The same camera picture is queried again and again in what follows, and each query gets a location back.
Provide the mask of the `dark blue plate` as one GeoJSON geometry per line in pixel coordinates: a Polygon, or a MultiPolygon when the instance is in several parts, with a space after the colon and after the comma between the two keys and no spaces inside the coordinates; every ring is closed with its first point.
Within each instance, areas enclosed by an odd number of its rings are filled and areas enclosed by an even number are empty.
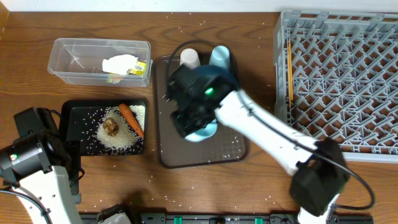
{"type": "Polygon", "coordinates": [[[215,86],[219,86],[219,84],[216,84],[219,78],[221,79],[221,83],[227,83],[233,90],[239,89],[237,79],[225,68],[216,65],[203,65],[194,68],[193,71],[197,73],[200,78],[205,78],[206,90],[210,87],[215,88],[215,86]]]}

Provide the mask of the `light blue bowl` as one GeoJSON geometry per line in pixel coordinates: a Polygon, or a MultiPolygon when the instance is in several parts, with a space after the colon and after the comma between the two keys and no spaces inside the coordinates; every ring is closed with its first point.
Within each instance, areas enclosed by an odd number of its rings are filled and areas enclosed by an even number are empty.
{"type": "Polygon", "coordinates": [[[190,142],[200,142],[205,139],[212,137],[218,129],[217,120],[213,120],[212,122],[208,123],[204,128],[201,128],[194,133],[189,134],[185,137],[187,141],[190,142]]]}

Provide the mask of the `brown food scrap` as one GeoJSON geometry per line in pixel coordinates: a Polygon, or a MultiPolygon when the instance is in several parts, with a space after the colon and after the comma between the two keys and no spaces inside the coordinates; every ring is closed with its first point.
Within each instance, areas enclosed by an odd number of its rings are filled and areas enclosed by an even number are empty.
{"type": "Polygon", "coordinates": [[[108,136],[116,136],[119,131],[119,126],[116,120],[112,117],[108,117],[103,121],[102,124],[103,129],[106,131],[108,136]]]}

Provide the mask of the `green yellow snack wrapper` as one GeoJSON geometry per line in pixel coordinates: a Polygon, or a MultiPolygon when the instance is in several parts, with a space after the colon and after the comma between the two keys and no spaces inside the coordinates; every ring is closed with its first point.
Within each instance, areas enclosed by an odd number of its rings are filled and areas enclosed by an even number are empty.
{"type": "MultiPolygon", "coordinates": [[[[138,75],[142,76],[146,71],[146,63],[138,61],[134,68],[130,68],[127,71],[127,75],[138,75]]],[[[116,84],[125,78],[125,75],[116,76],[113,73],[110,73],[110,76],[107,77],[106,83],[116,84]]]]}

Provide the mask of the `white rice pile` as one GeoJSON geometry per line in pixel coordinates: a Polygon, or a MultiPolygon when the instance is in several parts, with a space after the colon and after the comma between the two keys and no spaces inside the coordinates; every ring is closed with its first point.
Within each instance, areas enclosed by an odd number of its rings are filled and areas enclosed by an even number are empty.
{"type": "Polygon", "coordinates": [[[85,113],[80,119],[82,124],[80,137],[84,156],[108,156],[139,154],[143,151],[144,140],[130,127],[118,106],[109,106],[85,113]],[[108,136],[103,129],[103,121],[112,117],[119,131],[116,136],[108,136]]]}

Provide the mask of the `orange carrot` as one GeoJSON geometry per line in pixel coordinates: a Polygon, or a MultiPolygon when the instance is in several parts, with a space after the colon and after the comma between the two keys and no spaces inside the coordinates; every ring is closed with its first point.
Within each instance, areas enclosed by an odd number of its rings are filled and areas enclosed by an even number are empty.
{"type": "Polygon", "coordinates": [[[130,125],[130,127],[136,132],[136,134],[139,137],[143,138],[144,132],[141,128],[141,125],[138,123],[137,119],[134,117],[130,107],[128,107],[128,105],[125,105],[124,103],[122,103],[119,105],[119,110],[120,110],[121,114],[123,115],[124,119],[130,125]]]}

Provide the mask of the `white tissue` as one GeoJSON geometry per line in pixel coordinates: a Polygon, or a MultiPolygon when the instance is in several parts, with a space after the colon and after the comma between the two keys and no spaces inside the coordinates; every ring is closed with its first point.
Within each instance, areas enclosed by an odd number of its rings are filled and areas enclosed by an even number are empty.
{"type": "Polygon", "coordinates": [[[102,69],[104,72],[127,75],[128,70],[136,66],[138,59],[133,55],[117,55],[110,59],[104,59],[102,69]]]}

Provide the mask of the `wooden chopstick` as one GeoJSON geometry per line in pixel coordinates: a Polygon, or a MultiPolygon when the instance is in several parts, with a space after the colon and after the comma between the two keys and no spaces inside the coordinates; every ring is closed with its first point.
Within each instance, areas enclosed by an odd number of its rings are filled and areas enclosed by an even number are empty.
{"type": "Polygon", "coordinates": [[[288,72],[288,95],[289,95],[289,108],[292,105],[292,77],[291,77],[291,48],[290,39],[287,41],[287,72],[288,72]]]}
{"type": "Polygon", "coordinates": [[[290,103],[293,101],[294,98],[294,85],[293,85],[293,73],[292,73],[292,44],[291,40],[289,39],[288,42],[288,63],[289,63],[289,100],[290,103]]]}

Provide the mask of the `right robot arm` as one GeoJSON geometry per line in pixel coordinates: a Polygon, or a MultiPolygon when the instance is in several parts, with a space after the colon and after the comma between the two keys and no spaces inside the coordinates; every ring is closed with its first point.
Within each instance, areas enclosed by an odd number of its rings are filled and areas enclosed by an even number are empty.
{"type": "Polygon", "coordinates": [[[300,206],[299,223],[327,223],[349,179],[337,142],[302,134],[261,108],[234,78],[172,75],[167,95],[178,104],[171,114],[186,137],[213,120],[229,127],[271,155],[292,176],[289,193],[300,206]]]}

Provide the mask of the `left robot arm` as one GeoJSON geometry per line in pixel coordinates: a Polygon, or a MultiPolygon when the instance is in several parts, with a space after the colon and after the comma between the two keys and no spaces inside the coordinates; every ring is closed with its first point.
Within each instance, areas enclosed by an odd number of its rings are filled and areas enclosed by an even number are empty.
{"type": "Polygon", "coordinates": [[[1,149],[1,192],[18,197],[33,223],[132,224],[120,205],[98,214],[78,212],[78,183],[84,173],[78,141],[35,133],[1,149]]]}

